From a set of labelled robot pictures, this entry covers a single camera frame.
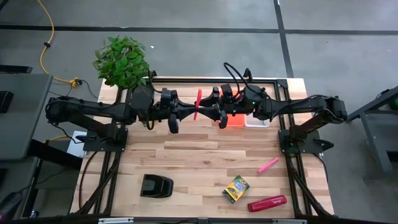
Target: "potted plant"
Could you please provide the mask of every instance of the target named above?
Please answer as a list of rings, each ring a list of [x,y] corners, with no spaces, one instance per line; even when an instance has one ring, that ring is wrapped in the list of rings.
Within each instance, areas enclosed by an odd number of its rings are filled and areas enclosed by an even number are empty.
[[[144,77],[152,77],[149,64],[145,61],[145,46],[133,38],[108,37],[104,47],[95,51],[97,60],[93,62],[98,78],[105,84],[121,89],[146,85]]]

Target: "pink highlighter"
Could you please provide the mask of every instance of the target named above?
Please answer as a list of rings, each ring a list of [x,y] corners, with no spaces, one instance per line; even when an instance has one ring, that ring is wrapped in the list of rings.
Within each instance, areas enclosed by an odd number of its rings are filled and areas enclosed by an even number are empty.
[[[276,162],[278,162],[279,158],[276,157],[275,159],[273,159],[272,161],[270,161],[267,165],[261,167],[259,170],[257,170],[257,173],[262,173],[264,172],[266,169],[270,168],[272,165],[274,165]]]

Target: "concrete floor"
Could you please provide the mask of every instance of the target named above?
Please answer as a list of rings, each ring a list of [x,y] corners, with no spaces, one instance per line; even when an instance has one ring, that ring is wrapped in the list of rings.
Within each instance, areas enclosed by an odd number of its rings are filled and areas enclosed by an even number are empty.
[[[181,27],[277,29],[273,0],[43,0],[56,26]],[[286,29],[398,30],[395,0],[279,0]],[[32,0],[9,1],[0,24],[49,25]],[[58,31],[45,67],[65,79],[79,77],[95,94],[101,80],[91,66],[94,50],[107,36],[130,36],[148,46],[147,60],[159,75],[228,76],[227,61],[255,77],[287,77],[279,34],[217,32],[73,32]],[[0,30],[0,63],[28,65],[42,73],[39,56],[49,31]],[[304,78],[309,95],[338,95],[354,111],[398,83],[396,35],[286,35],[294,77]],[[65,94],[67,86],[51,90]],[[83,86],[71,96],[95,100]],[[79,129],[62,124],[71,133]],[[374,167],[362,124],[328,125],[323,139],[335,143],[325,153],[335,213],[344,218],[398,222],[398,187],[366,185]],[[60,135],[39,121],[35,138]]]

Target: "crayola box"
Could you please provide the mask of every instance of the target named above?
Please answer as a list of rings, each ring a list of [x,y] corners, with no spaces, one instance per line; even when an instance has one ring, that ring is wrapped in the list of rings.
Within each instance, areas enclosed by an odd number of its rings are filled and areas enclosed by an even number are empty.
[[[250,185],[238,175],[235,179],[223,190],[223,195],[231,202],[235,203],[243,193],[249,189]]]

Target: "yellow extension cord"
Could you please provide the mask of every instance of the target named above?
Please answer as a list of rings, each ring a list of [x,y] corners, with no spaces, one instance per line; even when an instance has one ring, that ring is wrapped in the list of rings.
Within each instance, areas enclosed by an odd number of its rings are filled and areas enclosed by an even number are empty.
[[[50,45],[52,39],[54,38],[54,23],[52,22],[51,16],[50,16],[49,12],[46,10],[46,8],[44,7],[44,5],[42,4],[42,2],[41,2],[40,0],[37,0],[37,2],[42,6],[43,10],[44,10],[45,13],[47,14],[47,16],[49,17],[49,20],[50,20],[50,22],[51,22],[51,28],[52,28],[51,37],[49,38],[49,41],[47,41],[47,43]],[[43,57],[44,57],[44,54],[45,54],[45,52],[47,51],[47,49],[48,49],[48,46],[45,45],[45,46],[44,46],[44,49],[43,49],[43,51],[42,51],[42,54],[40,55],[40,66],[42,67],[43,71],[44,71],[46,74],[49,74],[49,72],[44,68],[44,65],[43,65]],[[54,79],[56,79],[56,80],[58,80],[58,81],[60,81],[60,82],[69,83],[69,84],[71,84],[72,87],[77,87],[78,84],[77,84],[76,81],[77,81],[79,78],[74,78],[74,79],[72,79],[72,80],[64,80],[64,79],[59,78],[59,77],[54,77]]]
[[[49,141],[55,141],[55,140],[58,140],[58,139],[61,139],[61,138],[68,138],[68,136],[58,136],[58,137],[49,139]]]

